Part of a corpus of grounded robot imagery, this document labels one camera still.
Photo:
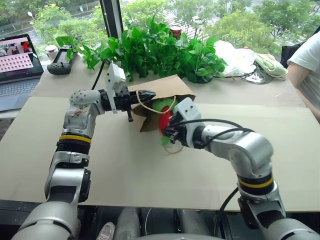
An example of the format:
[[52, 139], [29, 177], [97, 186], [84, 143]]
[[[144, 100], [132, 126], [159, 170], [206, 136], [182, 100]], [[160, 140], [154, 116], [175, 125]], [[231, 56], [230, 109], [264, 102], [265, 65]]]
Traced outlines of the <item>silver robot torso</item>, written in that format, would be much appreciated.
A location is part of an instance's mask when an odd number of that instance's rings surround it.
[[193, 233], [159, 233], [137, 237], [135, 240], [225, 240], [219, 237]]

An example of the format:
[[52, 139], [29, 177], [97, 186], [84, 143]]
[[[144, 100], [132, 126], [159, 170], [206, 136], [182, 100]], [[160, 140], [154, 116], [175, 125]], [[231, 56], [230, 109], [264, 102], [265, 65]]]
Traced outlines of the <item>red plush toy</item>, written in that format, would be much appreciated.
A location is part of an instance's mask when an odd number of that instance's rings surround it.
[[171, 121], [171, 116], [173, 115], [172, 110], [170, 109], [169, 105], [166, 105], [162, 108], [161, 112], [162, 114], [159, 117], [158, 121], [158, 129], [160, 131], [160, 140], [161, 140], [161, 145], [163, 147], [166, 147], [170, 143], [170, 138], [165, 135], [165, 129], [168, 127], [170, 121]]

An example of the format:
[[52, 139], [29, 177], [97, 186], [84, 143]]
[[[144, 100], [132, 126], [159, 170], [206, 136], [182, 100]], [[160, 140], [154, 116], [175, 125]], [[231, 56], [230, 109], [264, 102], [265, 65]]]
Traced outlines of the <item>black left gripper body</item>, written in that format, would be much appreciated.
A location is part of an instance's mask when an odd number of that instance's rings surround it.
[[132, 105], [138, 104], [138, 99], [135, 91], [124, 91], [116, 93], [114, 97], [115, 107], [117, 110], [127, 112], [128, 121], [133, 122]]

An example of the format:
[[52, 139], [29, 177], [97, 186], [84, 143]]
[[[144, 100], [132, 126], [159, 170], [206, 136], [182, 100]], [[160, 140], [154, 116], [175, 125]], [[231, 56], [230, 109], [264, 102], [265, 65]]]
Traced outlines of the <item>white plastic bag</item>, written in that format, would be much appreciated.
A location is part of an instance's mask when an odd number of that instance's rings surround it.
[[256, 54], [247, 48], [235, 48], [230, 42], [218, 40], [214, 43], [215, 54], [222, 58], [226, 65], [221, 75], [236, 77], [251, 74], [256, 70]]

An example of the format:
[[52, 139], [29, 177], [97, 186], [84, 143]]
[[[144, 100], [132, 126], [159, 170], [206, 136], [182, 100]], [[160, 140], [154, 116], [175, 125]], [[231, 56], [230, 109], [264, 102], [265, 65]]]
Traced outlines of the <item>beige cardboard sheet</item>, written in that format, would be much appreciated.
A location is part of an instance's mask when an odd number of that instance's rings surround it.
[[[0, 200], [44, 202], [67, 98], [31, 97], [0, 140]], [[203, 118], [254, 130], [274, 149], [272, 173], [287, 211], [320, 211], [320, 124], [305, 107], [197, 104]], [[88, 205], [217, 210], [235, 189], [229, 161], [199, 149], [168, 154], [158, 131], [123, 112], [96, 119]]]

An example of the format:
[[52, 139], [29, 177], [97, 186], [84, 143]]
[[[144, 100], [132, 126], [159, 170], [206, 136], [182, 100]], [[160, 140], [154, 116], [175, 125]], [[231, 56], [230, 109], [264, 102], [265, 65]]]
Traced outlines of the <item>green leafy potted plant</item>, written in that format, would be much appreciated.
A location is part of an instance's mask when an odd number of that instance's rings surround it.
[[58, 36], [55, 40], [60, 47], [70, 47], [68, 60], [72, 59], [72, 53], [79, 53], [91, 70], [100, 62], [119, 63], [130, 81], [135, 74], [145, 78], [153, 73], [162, 78], [178, 75], [192, 83], [205, 84], [221, 77], [226, 69], [226, 61], [216, 54], [214, 47], [217, 37], [189, 39], [183, 33], [177, 39], [166, 24], [157, 23], [154, 17], [147, 18], [144, 25], [130, 22], [126, 25], [120, 38], [108, 37], [98, 47], [72, 36]]

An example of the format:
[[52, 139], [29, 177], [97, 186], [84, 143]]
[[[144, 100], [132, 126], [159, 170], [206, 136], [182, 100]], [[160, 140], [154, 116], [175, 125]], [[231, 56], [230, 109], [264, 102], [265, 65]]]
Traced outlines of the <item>red tin can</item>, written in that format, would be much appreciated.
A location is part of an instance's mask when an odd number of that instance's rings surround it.
[[179, 40], [181, 38], [181, 33], [182, 33], [182, 28], [179, 25], [171, 25], [169, 27], [170, 30], [170, 34], [176, 38], [177, 40]]

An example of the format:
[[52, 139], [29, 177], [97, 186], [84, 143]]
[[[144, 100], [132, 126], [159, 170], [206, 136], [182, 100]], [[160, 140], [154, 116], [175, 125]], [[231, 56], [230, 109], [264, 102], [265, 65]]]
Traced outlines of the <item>pale green folded cloth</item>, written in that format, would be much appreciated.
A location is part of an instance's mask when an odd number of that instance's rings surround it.
[[285, 81], [288, 70], [270, 53], [255, 53], [256, 63], [271, 77]]

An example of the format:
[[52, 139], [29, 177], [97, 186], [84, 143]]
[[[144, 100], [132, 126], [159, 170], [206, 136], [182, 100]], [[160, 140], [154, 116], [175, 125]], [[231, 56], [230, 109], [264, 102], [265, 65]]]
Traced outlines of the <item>brown paper bag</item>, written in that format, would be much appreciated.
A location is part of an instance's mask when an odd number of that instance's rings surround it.
[[[156, 141], [161, 147], [161, 133], [158, 127], [159, 118], [162, 114], [155, 113], [152, 109], [152, 103], [156, 99], [171, 98], [174, 97], [178, 100], [178, 103], [185, 98], [195, 99], [196, 95], [192, 90], [182, 81], [177, 75], [172, 75], [149, 82], [136, 84], [129, 87], [130, 91], [136, 92], [137, 90], [150, 90], [156, 93], [156, 96], [152, 98], [152, 101], [143, 104], [136, 104], [132, 109], [133, 119], [138, 130], [143, 132], [157, 131], [159, 140]], [[163, 149], [170, 155], [177, 154], [182, 151], [182, 144], [171, 144], [163, 147]]]

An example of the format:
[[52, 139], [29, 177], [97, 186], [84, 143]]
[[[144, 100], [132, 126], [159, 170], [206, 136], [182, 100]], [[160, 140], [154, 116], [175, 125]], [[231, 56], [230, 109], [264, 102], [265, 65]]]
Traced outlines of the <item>white sneaker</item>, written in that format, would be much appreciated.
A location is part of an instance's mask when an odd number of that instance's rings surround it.
[[96, 240], [113, 240], [116, 226], [112, 222], [107, 222], [100, 230]]

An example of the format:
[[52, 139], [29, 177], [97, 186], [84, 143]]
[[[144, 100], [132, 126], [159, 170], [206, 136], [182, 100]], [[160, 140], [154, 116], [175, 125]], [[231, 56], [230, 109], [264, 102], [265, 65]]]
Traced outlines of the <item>black bag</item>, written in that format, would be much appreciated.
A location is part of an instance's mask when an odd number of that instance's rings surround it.
[[281, 65], [287, 69], [288, 64], [287, 61], [293, 56], [293, 54], [304, 44], [304, 42], [297, 43], [295, 45], [291, 46], [282, 46], [281, 48], [281, 59], [280, 63]]

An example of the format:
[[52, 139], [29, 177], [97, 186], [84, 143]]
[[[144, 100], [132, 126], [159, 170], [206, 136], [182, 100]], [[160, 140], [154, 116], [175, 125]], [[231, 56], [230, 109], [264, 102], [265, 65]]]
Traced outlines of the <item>grey rounded leg shape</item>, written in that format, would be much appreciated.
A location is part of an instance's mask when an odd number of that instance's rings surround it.
[[177, 217], [182, 233], [213, 236], [204, 210], [178, 209]]
[[125, 207], [115, 225], [113, 240], [137, 240], [141, 236], [139, 209]]

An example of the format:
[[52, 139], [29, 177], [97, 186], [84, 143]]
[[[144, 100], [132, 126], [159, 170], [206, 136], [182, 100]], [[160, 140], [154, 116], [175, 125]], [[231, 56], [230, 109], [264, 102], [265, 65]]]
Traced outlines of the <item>black handheld controller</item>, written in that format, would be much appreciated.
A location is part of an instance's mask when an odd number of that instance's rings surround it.
[[72, 59], [67, 58], [69, 48], [60, 48], [53, 62], [47, 66], [47, 70], [52, 75], [68, 75], [76, 59], [77, 52], [72, 53]]

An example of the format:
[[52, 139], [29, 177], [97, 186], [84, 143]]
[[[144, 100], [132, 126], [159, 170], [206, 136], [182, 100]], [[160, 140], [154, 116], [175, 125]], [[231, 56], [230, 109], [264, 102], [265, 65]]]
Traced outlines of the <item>white paper cup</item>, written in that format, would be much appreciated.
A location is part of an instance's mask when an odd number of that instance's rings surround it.
[[45, 47], [45, 52], [51, 62], [54, 61], [58, 54], [58, 47], [56, 45], [50, 44]]

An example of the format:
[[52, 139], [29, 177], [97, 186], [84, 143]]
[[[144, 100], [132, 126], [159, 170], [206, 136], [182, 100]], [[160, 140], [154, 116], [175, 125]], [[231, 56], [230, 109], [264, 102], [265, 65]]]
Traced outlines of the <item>grey open laptop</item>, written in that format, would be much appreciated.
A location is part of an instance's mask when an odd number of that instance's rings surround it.
[[21, 109], [43, 73], [28, 34], [0, 38], [0, 112]]

